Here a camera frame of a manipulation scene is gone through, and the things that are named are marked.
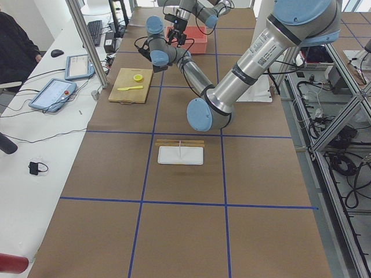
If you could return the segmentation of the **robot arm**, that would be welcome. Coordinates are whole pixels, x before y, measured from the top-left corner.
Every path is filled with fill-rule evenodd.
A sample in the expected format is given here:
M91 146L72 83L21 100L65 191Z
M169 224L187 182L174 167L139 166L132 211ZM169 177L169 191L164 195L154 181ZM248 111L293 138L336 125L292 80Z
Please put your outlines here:
M253 86L273 62L291 47L324 45L340 33L341 1L274 1L266 27L226 76L213 85L189 51L171 45L158 16L146 20L147 46L141 54L154 71L176 64L199 97L187 107L189 125L197 131L223 129L234 118L235 102Z
M219 17L235 8L233 1L209 1L213 6L207 8L199 1L179 1L179 7L174 13L164 13L165 20L173 23L173 27L167 32L168 45L173 42L177 46L185 44L187 35L184 33L190 16L193 14L196 20L201 21L208 28L215 29Z

